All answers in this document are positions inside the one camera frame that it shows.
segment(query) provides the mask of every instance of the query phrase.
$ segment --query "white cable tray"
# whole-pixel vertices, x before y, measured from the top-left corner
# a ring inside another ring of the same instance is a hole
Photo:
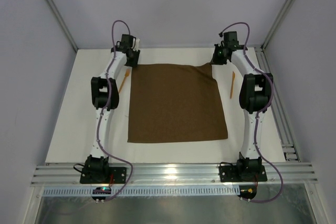
[[[111,195],[121,186],[112,186]],[[91,197],[96,186],[83,187],[46,187],[43,197]],[[238,185],[214,186],[130,186],[125,188],[118,197],[160,197],[160,196],[216,196],[239,195]]]

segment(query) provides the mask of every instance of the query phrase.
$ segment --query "wooden stick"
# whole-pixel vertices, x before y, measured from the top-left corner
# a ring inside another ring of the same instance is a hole
[[[126,70],[124,79],[122,80],[122,83],[121,83],[121,85],[120,85],[120,88],[119,88],[119,91],[118,91],[119,94],[120,94],[120,92],[121,92],[122,87],[124,86],[124,83],[125,83],[125,81],[126,81],[126,78],[130,75],[130,72],[131,72],[131,70],[130,70],[130,68],[128,68],[128,69]]]
[[[232,99],[232,96],[233,96],[233,84],[235,83],[235,77],[236,77],[236,74],[232,71],[232,83],[231,83],[230,99]]]

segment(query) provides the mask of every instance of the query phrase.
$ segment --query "white table surface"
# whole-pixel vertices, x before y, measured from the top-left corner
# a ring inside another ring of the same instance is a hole
[[[139,64],[174,63],[200,66],[210,62],[213,51],[213,48],[141,49]],[[248,55],[254,63],[257,62],[253,48],[248,50]],[[46,158],[47,163],[84,162],[90,154],[96,130],[90,82],[92,77],[102,73],[109,59],[110,49],[78,51]],[[126,67],[123,67],[117,78],[118,86],[124,78],[125,70]],[[230,99],[232,71],[235,72],[236,79],[233,98]],[[128,143],[130,75],[112,118],[107,150],[132,163],[236,162],[244,137],[244,113],[238,101],[243,78],[231,63],[213,66],[213,77],[217,80],[221,94],[228,139],[163,144]],[[285,161],[271,109],[268,109],[262,127],[261,151],[271,162]]]

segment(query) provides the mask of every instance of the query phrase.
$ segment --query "brown towel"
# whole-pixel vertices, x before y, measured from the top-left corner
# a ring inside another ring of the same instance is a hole
[[[153,64],[132,69],[128,142],[226,138],[221,97],[210,64]]]

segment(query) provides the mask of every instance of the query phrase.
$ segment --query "white wall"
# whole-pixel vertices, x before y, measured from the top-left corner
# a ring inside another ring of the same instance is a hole
[[[335,43],[336,0],[296,0],[267,48],[303,160],[312,161],[334,215]]]
[[[75,58],[44,0],[0,0],[0,216],[17,223]]]
[[[109,48],[115,19],[130,25],[142,47],[213,46],[238,21],[251,25],[249,44],[260,45],[285,0],[54,1],[79,48]],[[235,29],[243,42],[246,28]]]

